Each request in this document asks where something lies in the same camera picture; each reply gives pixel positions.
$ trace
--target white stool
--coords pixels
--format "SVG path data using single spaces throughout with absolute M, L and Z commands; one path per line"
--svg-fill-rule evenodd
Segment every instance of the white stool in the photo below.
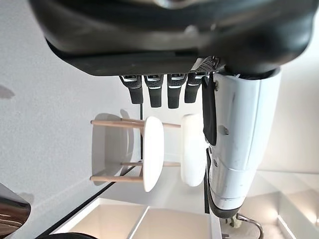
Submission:
M 144 124 L 143 120 L 136 119 L 122 119 L 122 121 Z M 182 146 L 180 163 L 164 162 L 164 166 L 180 166 L 182 181 L 190 187 L 198 186 L 204 179 L 207 165 L 206 148 L 208 145 L 203 133 L 203 118 L 198 114 L 190 114 L 183 116 L 181 125 L 163 123 L 163 126 L 181 128 Z M 137 163 L 124 163 L 123 165 L 137 166 Z
M 159 179 L 164 162 L 164 129 L 162 122 L 148 117 L 145 123 L 128 121 L 92 120 L 93 125 L 143 129 L 143 162 L 122 163 L 128 166 L 142 166 L 140 176 L 91 176 L 91 181 L 102 182 L 143 182 L 146 192 L 152 190 Z
M 143 136 L 143 162 L 122 163 L 123 166 L 141 166 L 139 177 L 129 176 L 92 176 L 92 181 L 106 182 L 143 182 L 144 189 L 149 192 L 159 179 L 162 167 L 181 167 L 181 178 L 188 186 L 198 186 L 206 171 L 206 148 L 203 134 L 203 120 L 200 115 L 186 115 L 182 124 L 161 123 L 155 117 L 146 121 L 137 119 L 121 119 L 121 121 L 92 120 L 93 125 L 111 127 L 139 128 Z M 163 127 L 182 128 L 181 163 L 164 162 Z

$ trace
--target silver metal surface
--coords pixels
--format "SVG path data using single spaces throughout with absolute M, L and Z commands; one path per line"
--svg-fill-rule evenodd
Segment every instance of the silver metal surface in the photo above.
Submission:
M 263 230 L 263 228 L 262 228 L 262 226 L 260 225 L 259 222 L 255 221 L 255 220 L 252 220 L 252 219 L 250 219 L 248 217 L 245 217 L 244 215 L 242 215 L 240 213 L 237 213 L 236 218 L 238 220 L 254 224 L 256 227 L 258 227 L 259 232 L 260 232 L 260 236 L 258 237 L 258 239 L 263 239 L 264 238 L 264 230 Z
M 190 6 L 195 3 L 217 1 L 217 0 L 125 0 L 125 1 L 146 3 L 146 4 L 156 4 L 163 8 L 178 9 L 178 8 L 184 8 L 184 7 Z
M 0 183 L 0 239 L 22 227 L 30 212 L 27 201 Z

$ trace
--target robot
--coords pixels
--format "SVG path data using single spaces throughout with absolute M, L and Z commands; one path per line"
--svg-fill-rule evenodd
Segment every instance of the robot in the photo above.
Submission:
M 307 47 L 319 0 L 30 0 L 48 46 L 94 76 L 120 76 L 132 103 L 186 103 L 202 85 L 208 199 L 234 216 L 263 158 L 280 66 Z

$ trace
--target white cabinet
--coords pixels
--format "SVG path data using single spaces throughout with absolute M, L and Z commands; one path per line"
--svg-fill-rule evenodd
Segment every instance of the white cabinet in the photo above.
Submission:
M 53 233 L 77 232 L 98 239 L 211 239 L 211 228 L 207 214 L 98 198 Z

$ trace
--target white seat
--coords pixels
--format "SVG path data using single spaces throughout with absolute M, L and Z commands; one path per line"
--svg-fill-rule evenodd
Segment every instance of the white seat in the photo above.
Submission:
M 185 115 L 181 121 L 181 179 L 190 187 L 198 186 L 206 172 L 205 135 L 200 115 Z

